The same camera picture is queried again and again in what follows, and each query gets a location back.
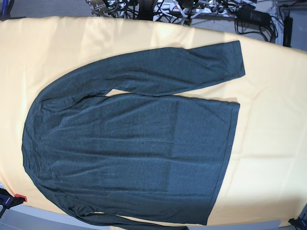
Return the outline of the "black clamp right corner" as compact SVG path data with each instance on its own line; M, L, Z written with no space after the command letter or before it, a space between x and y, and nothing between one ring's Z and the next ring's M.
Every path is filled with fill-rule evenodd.
M290 225L294 226L296 230L307 230L307 220L304 218L289 219Z

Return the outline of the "red and black clamp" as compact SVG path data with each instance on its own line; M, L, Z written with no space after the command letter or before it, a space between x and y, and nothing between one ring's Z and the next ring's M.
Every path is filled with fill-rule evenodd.
M10 209L11 207L27 202L27 198L22 195L12 196L7 190L0 189L0 205L3 208Z

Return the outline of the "black power adapter box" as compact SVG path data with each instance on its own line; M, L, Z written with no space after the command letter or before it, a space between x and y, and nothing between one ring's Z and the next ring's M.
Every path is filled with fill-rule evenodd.
M271 16L268 13L256 11L250 8L240 8L238 10L237 19L245 23L263 27L269 26L271 23Z

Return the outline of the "white power strip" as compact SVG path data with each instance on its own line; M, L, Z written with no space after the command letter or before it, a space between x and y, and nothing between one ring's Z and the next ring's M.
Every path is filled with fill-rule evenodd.
M227 7L225 0L158 0L156 13L223 13Z

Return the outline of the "black upright post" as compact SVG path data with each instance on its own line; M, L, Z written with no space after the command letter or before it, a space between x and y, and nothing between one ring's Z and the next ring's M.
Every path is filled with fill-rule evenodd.
M290 13L284 19L283 27L283 46L291 47L292 40L292 29L293 29L293 18L290 16Z

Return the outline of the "yellow table cloth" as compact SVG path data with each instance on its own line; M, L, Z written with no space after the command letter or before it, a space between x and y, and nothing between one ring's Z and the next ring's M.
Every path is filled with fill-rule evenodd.
M246 75L187 97L240 103L230 163L210 226L288 220L307 203L307 54L244 36L169 23L47 17L0 24L0 182L27 197L17 209L80 225L24 171L22 131L37 94L65 73L113 55L238 40Z

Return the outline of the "dark green long-sleeve shirt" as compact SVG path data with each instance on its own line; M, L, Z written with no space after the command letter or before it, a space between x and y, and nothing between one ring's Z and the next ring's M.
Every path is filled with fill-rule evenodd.
M34 100L24 124L24 169L49 201L88 224L206 225L240 105L181 93L244 75L239 41L82 66Z

